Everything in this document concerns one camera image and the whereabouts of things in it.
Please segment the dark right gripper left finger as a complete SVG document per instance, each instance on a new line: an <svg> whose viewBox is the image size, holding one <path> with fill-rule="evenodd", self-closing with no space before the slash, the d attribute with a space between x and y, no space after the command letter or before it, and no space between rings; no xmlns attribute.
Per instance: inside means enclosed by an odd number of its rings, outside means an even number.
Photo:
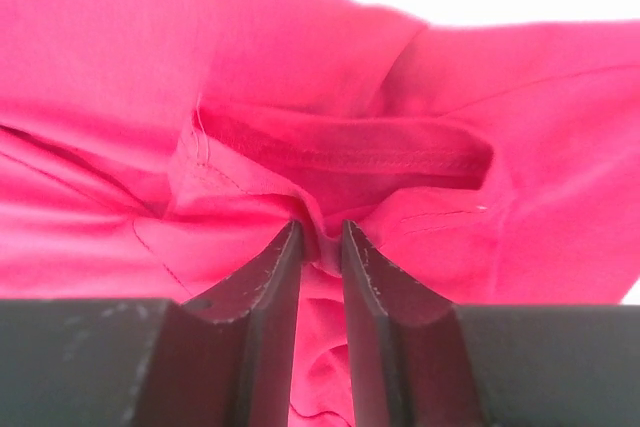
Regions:
<svg viewBox="0 0 640 427"><path fill-rule="evenodd" d="M5 426L284 426L303 233L184 304L5 300Z"/></svg>

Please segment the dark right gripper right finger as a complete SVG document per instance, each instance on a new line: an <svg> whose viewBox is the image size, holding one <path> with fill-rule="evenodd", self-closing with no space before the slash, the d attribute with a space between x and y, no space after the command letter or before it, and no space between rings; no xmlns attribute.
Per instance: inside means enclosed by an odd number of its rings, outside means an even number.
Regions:
<svg viewBox="0 0 640 427"><path fill-rule="evenodd" d="M639 310L461 305L347 221L341 273L359 426L635 426Z"/></svg>

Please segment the crimson pink t shirt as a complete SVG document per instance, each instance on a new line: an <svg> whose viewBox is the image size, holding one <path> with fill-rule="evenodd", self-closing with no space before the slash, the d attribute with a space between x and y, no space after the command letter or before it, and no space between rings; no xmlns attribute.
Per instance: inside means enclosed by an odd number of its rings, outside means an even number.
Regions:
<svg viewBox="0 0 640 427"><path fill-rule="evenodd" d="M639 25L1 0L1 294L197 295L306 234L289 422L354 422L342 224L457 302L639 277Z"/></svg>

